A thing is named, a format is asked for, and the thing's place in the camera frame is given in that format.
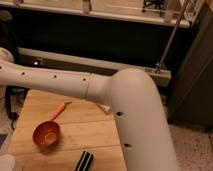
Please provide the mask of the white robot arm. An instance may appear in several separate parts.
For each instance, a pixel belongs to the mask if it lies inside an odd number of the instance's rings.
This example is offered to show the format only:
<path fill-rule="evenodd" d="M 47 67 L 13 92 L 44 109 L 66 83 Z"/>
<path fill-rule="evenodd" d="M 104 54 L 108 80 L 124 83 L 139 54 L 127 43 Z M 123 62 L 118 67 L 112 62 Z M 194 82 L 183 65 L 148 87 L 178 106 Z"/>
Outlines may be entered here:
<path fill-rule="evenodd" d="M 0 85 L 86 99 L 111 108 L 128 171 L 181 171 L 152 78 L 127 68 L 112 76 L 18 65 L 0 47 Z"/>

